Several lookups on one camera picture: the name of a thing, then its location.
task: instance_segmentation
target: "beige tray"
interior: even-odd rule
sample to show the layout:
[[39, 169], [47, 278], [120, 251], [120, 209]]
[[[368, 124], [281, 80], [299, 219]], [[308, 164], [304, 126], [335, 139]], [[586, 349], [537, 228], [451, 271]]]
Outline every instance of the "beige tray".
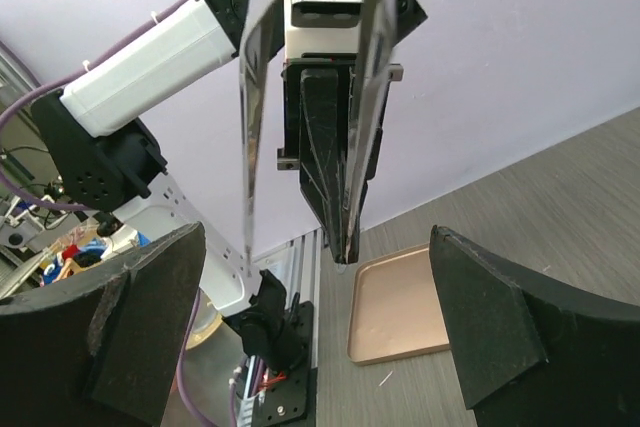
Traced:
[[354, 363], [374, 364], [448, 348], [428, 246], [358, 268], [347, 345]]

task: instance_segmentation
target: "gray table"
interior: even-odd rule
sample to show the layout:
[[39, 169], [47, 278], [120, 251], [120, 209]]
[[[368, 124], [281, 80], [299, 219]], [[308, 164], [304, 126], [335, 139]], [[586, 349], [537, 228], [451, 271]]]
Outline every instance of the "gray table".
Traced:
[[[365, 232], [361, 260], [424, 244], [433, 224], [551, 277], [640, 304], [640, 110]], [[449, 352], [367, 367], [348, 360], [354, 271], [338, 275], [324, 252], [318, 426], [475, 426]]]

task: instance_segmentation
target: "wall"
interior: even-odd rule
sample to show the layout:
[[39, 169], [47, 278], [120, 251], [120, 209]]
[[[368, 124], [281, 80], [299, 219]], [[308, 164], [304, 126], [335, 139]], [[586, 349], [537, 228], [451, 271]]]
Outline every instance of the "wall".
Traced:
[[[171, 0], [0, 0], [0, 35], [43, 80], [75, 70]], [[427, 23], [397, 49], [372, 226], [640, 105], [640, 0], [420, 0]], [[257, 246], [315, 226], [282, 143], [271, 65]], [[186, 192], [241, 245], [237, 63], [144, 116]]]

